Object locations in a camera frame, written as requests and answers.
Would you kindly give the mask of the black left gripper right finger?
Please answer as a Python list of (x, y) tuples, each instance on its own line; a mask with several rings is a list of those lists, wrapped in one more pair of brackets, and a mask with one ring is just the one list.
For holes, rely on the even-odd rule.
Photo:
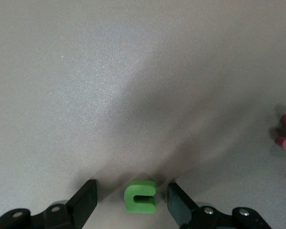
[(269, 229), (251, 208), (238, 207), (231, 215), (211, 206), (198, 206), (176, 183), (167, 187), (167, 208), (179, 229)]

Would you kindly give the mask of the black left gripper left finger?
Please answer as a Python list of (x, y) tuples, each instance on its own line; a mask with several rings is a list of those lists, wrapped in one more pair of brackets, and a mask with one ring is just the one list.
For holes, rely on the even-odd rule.
[(82, 229), (98, 203), (97, 181), (88, 180), (65, 204), (54, 204), (37, 215), (16, 208), (0, 216), (0, 229)]

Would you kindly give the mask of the green foam letter n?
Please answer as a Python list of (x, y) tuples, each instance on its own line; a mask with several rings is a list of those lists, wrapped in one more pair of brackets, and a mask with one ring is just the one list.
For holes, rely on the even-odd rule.
[(156, 210), (156, 183), (152, 180), (132, 180), (125, 192), (125, 210), (130, 213), (153, 214)]

